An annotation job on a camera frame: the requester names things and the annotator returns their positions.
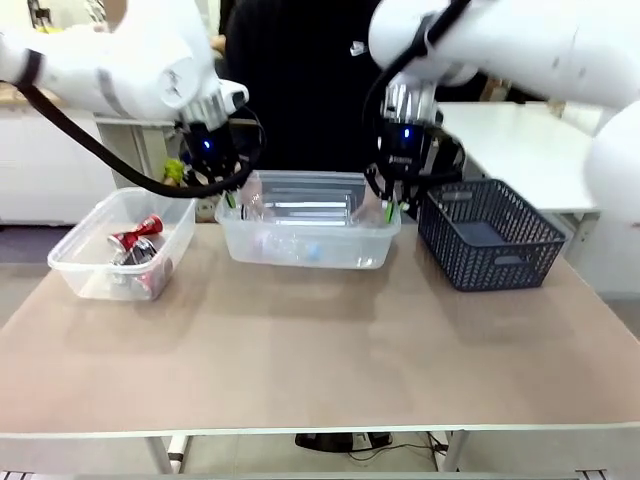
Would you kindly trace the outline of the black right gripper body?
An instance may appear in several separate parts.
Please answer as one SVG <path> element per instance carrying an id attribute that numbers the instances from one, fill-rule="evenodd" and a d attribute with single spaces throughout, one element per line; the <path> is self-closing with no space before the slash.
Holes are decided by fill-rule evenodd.
<path id="1" fill-rule="evenodd" d="M 385 180 L 426 182 L 431 168 L 427 158 L 434 127 L 427 123 L 405 123 L 381 119 L 375 125 L 378 138 L 378 171 Z"/>

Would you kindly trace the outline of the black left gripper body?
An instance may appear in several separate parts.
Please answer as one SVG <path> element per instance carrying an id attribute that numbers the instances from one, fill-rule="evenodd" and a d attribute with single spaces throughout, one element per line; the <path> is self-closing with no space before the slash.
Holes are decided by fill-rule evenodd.
<path id="1" fill-rule="evenodd" d="M 228 123 L 209 129 L 203 122 L 185 125 L 183 138 L 191 166 L 202 174 L 234 174 L 239 155 Z"/>

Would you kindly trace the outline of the person's left hand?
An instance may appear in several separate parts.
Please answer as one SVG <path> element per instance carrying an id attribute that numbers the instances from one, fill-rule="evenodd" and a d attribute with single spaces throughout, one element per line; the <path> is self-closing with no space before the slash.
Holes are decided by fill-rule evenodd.
<path id="1" fill-rule="evenodd" d="M 354 225 L 377 228 L 385 223 L 384 211 L 382 200 L 375 195 L 369 185 L 366 185 L 363 200 L 351 214 L 350 222 Z"/>

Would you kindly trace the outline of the person's right hand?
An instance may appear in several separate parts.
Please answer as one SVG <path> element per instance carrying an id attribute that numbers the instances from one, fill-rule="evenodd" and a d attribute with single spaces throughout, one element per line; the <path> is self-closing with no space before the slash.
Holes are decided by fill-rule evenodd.
<path id="1" fill-rule="evenodd" d="M 261 220 L 264 215 L 263 188 L 261 179 L 252 176 L 240 190 L 241 218 L 243 220 Z"/>

